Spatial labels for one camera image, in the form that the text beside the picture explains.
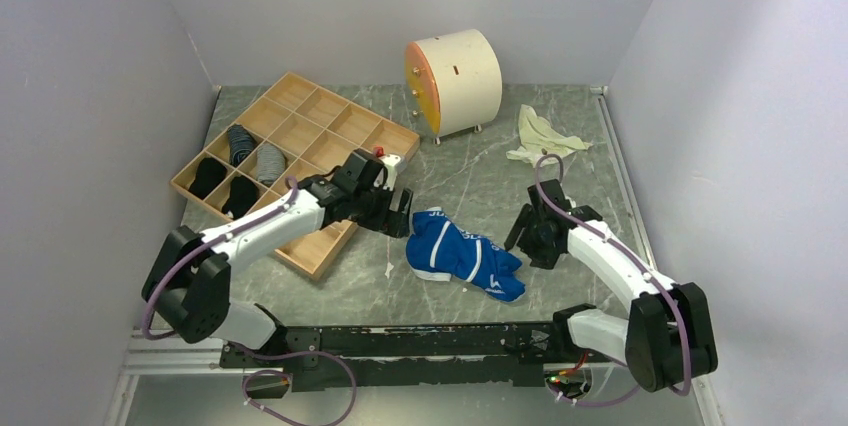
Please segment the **blue underwear white trim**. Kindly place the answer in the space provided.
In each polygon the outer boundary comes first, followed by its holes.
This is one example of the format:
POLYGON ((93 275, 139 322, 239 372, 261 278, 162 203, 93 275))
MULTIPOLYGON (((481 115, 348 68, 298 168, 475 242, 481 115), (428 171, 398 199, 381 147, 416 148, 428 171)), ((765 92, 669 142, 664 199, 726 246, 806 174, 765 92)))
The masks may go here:
POLYGON ((526 286, 516 277, 521 260, 488 237, 462 229, 439 207, 415 212, 411 223, 405 254, 417 277, 456 279, 502 302, 524 295, 526 286))

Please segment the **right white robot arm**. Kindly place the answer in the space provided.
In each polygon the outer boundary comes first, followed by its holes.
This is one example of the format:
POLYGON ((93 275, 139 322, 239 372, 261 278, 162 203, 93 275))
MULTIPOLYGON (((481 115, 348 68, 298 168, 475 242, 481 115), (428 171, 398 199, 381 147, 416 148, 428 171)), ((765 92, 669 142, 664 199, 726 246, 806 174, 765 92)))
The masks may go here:
POLYGON ((518 248, 533 267, 551 270, 569 256, 587 266, 626 309, 626 318, 588 303, 552 317, 552 353, 572 361, 601 353, 623 363, 636 383, 655 392, 684 386, 718 367, 718 352, 706 293, 656 271, 610 230, 590 206, 575 206, 559 181, 527 189, 529 200, 516 218, 506 249, 518 248))

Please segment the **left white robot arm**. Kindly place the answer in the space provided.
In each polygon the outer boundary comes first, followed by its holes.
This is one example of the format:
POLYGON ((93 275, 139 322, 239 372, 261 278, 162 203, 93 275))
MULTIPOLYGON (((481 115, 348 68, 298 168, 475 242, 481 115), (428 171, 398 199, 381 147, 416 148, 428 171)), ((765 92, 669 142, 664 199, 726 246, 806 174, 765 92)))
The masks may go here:
POLYGON ((172 230, 142 287, 142 335, 188 344, 221 339, 259 365, 275 365, 292 351, 288 329, 263 306, 234 300, 232 278, 278 247, 344 221, 408 236, 413 193, 395 189, 405 163, 401 155, 356 149, 328 173, 287 177, 280 199, 238 220, 201 232, 172 230))

